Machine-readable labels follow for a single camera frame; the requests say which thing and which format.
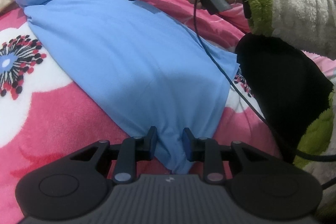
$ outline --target green cuff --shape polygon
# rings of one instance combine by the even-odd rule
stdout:
[[[271,36],[273,0],[248,0],[252,17],[248,20],[251,32]]]
[[[332,111],[334,92],[329,94],[329,108],[308,126],[306,133],[301,137],[298,150],[311,155],[321,155],[329,146],[333,133],[334,113]],[[310,161],[296,156],[293,164],[298,168],[305,167]]]

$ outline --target blue t-shirt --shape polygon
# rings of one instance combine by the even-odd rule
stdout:
[[[118,126],[132,137],[156,126],[155,156],[175,173],[189,171],[182,130],[212,137],[230,88],[192,30],[139,0],[16,2],[55,61]],[[233,79],[236,55],[205,44]]]

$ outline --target black cable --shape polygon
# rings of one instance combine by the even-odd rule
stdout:
[[[281,141],[281,143],[286,146],[290,151],[292,151],[295,155],[304,158],[306,160],[310,161],[319,161],[319,162],[332,162],[336,161],[336,155],[311,155],[308,153],[305,153],[303,151],[300,151],[296,148],[291,147],[278,133],[277,131],[266,121],[266,119],[253,107],[253,105],[246,99],[246,97],[238,90],[238,88],[235,86],[235,84],[232,82],[232,80],[228,77],[226,72],[221,68],[221,66],[216,62],[216,60],[212,57],[211,53],[209,53],[208,48],[202,41],[201,37],[198,34],[197,30],[197,24],[196,24],[196,10],[197,10],[197,0],[195,0],[194,3],[194,28],[195,28],[195,33],[197,35],[197,38],[199,42],[201,43],[204,51],[206,54],[211,58],[212,62],[217,66],[217,68],[220,70],[220,72],[225,76],[225,78],[229,81],[230,85],[234,88],[234,90],[239,94],[239,96],[245,101],[245,103],[253,110],[253,112],[259,117],[260,120],[262,120],[270,129],[271,133],[273,136]]]
[[[331,187],[335,184],[336,184],[336,177],[327,181],[325,184],[322,184],[322,190],[325,190],[325,189],[327,189],[327,188],[329,188],[329,187]]]

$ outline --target logo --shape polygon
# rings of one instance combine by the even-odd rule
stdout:
[[[174,181],[175,179],[173,177],[169,177],[167,179],[165,179],[167,182],[171,183],[172,181]]]

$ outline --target circular pad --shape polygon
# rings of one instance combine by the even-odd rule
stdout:
[[[269,220],[291,220],[313,212],[322,198],[318,181],[293,166],[283,170],[272,164],[251,163],[232,179],[231,193],[237,204]]]
[[[65,174],[51,175],[40,183],[40,191],[50,197],[62,197],[72,194],[79,186],[78,180]]]

